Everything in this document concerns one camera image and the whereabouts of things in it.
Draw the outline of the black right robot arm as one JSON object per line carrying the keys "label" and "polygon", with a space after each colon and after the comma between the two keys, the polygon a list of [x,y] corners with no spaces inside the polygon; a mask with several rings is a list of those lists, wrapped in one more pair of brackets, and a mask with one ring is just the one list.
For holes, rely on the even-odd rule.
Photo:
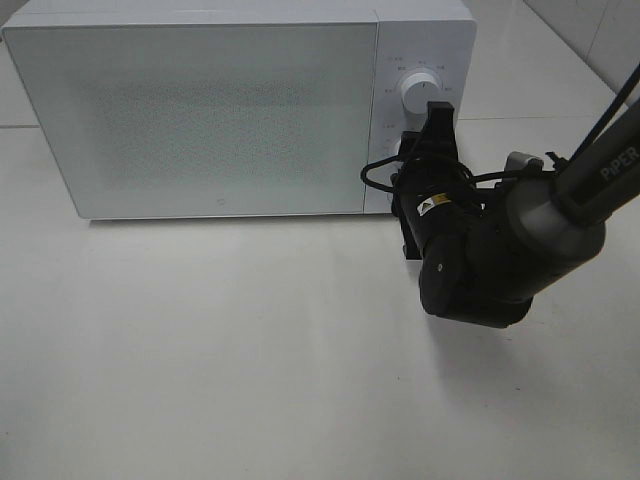
{"label": "black right robot arm", "polygon": [[434,316],[491,328],[522,320],[540,291],[594,258],[609,216],[639,193],[639,110],[545,171],[514,152],[481,191],[459,161],[452,105],[431,102],[402,137],[392,210],[404,253],[421,264],[419,294]]}

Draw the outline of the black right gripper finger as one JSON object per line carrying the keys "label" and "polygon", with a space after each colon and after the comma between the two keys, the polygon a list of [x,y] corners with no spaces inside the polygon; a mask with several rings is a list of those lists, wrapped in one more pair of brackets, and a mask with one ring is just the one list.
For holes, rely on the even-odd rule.
{"label": "black right gripper finger", "polygon": [[417,140],[417,151],[458,160],[455,109],[449,102],[427,103],[427,119]]}
{"label": "black right gripper finger", "polygon": [[416,142],[420,139],[420,136],[421,136],[420,131],[403,131],[402,132],[400,139],[409,141],[409,149],[406,155],[404,156],[404,163],[406,163],[407,161],[416,161],[421,159],[421,154],[415,152]]}

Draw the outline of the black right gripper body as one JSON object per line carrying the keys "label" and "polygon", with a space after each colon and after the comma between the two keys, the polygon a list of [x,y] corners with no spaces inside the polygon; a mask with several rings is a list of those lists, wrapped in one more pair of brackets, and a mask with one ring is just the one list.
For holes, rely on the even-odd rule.
{"label": "black right gripper body", "polygon": [[399,219],[408,260],[420,260],[440,235],[464,232],[482,212],[474,188],[467,183],[471,171],[459,160],[421,153],[392,176],[392,212]]}

